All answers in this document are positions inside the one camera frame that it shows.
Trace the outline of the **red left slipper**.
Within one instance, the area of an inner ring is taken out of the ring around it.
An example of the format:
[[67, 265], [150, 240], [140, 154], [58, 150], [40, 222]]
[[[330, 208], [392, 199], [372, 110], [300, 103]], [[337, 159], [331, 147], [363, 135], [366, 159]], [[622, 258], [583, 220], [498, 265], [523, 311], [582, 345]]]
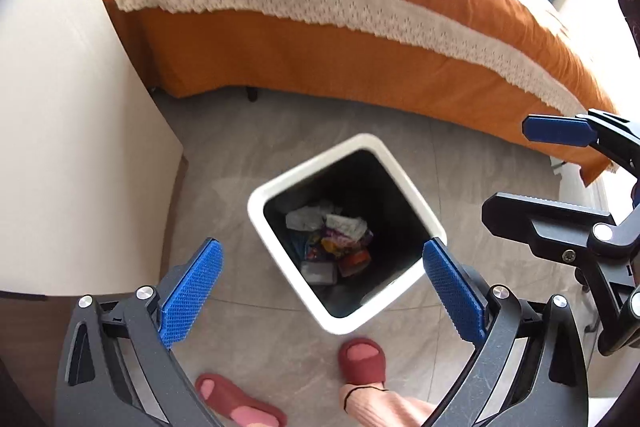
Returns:
[[194, 387], [211, 410], [238, 426], [288, 425], [285, 413], [277, 407], [252, 398], [224, 376], [202, 374], [198, 376]]

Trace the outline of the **white desk drawer cabinet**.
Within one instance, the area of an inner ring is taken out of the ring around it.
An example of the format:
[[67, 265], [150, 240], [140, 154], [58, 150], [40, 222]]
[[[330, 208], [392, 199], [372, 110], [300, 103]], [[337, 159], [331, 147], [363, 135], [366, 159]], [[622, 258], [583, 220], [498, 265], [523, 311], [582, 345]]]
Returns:
[[1, 287], [154, 283], [182, 146], [102, 0], [1, 0]]

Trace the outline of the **white square trash bin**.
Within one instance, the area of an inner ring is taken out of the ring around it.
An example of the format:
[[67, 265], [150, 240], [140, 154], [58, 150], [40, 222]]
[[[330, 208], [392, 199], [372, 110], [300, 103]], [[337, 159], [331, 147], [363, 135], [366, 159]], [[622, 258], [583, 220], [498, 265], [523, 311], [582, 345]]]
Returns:
[[421, 277], [434, 210], [373, 134], [360, 133], [255, 188], [248, 217], [320, 327], [347, 335]]

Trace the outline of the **orange bed cover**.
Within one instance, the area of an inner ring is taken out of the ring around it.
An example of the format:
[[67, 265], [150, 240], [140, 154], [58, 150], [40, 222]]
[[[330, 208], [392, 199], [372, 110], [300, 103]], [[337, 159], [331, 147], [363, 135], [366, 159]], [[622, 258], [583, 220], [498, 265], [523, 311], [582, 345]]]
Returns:
[[103, 0], [145, 86], [358, 101], [524, 144], [614, 104], [548, 0]]

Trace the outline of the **trash pile inside bin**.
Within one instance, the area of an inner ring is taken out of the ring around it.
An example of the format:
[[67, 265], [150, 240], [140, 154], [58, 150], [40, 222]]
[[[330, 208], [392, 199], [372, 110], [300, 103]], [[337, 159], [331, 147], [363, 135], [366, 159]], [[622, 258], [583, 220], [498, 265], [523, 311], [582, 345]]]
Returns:
[[344, 216], [330, 202], [289, 211], [285, 228], [294, 261], [310, 286], [334, 286], [371, 262], [373, 233], [367, 221]]

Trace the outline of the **red right slipper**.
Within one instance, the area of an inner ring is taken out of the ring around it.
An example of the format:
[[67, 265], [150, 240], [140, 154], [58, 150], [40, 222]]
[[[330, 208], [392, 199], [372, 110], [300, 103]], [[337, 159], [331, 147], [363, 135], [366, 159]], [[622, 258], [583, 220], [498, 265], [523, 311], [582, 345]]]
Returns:
[[367, 386], [386, 382], [386, 356], [369, 338], [345, 341], [337, 353], [338, 367], [346, 384]]

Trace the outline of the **red slipper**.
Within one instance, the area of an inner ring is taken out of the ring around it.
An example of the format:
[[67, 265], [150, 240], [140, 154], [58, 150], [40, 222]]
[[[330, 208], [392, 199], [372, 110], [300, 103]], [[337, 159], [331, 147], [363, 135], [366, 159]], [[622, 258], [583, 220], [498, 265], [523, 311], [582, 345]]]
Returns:
[[285, 413], [277, 407], [252, 398], [224, 376], [202, 374], [198, 376], [194, 387], [211, 410], [238, 426], [288, 425]]
[[337, 353], [338, 367], [346, 384], [367, 386], [386, 382], [386, 356], [369, 338], [345, 341]]

